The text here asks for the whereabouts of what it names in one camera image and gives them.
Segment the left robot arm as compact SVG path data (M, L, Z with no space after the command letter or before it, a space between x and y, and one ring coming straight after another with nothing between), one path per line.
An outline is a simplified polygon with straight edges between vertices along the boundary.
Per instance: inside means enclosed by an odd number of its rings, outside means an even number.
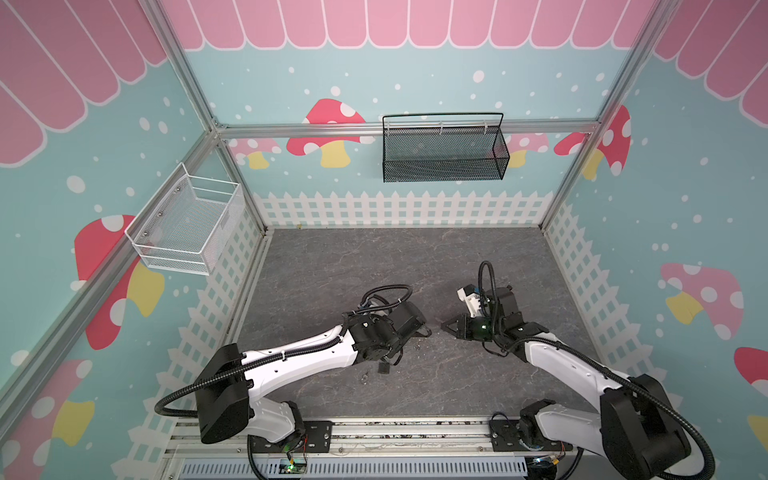
M412 338L431 334L412 293L407 284L375 287L356 309L343 313L339 325L288 345L246 352L225 345L193 383L159 399L154 411L196 419L204 444L240 434L272 444L293 441L305 431L298 407L268 394L325 371L365 362L397 364Z

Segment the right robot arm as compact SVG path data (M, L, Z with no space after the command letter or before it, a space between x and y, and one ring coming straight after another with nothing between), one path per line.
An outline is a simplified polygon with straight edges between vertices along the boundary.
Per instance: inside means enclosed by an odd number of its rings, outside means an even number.
M561 341L536 322L524 320L511 287L498 287L490 261L480 263L476 284L457 292L468 311L442 324L459 340L486 352L514 356L567 385L592 407L567 408L552 400L520 412L520 438L562 441L607 459L625 479L673 479L672 467L694 452L702 458L696 479L716 473L713 451L696 427L675 410L665 388L648 374L616 371Z

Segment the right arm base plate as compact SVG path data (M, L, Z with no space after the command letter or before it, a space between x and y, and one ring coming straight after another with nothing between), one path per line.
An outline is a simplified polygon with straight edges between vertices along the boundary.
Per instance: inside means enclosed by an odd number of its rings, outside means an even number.
M571 444L559 441L545 440L539 437L526 441L520 436L517 419L507 419L496 416L488 421L489 436L494 452L522 452L526 455L570 453L574 450Z

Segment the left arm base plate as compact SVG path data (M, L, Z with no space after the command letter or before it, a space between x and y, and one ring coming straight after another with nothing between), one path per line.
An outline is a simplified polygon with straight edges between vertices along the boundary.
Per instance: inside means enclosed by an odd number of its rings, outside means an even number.
M253 453L328 453L334 423L332 421L306 421L298 430L277 443L258 436L249 437Z

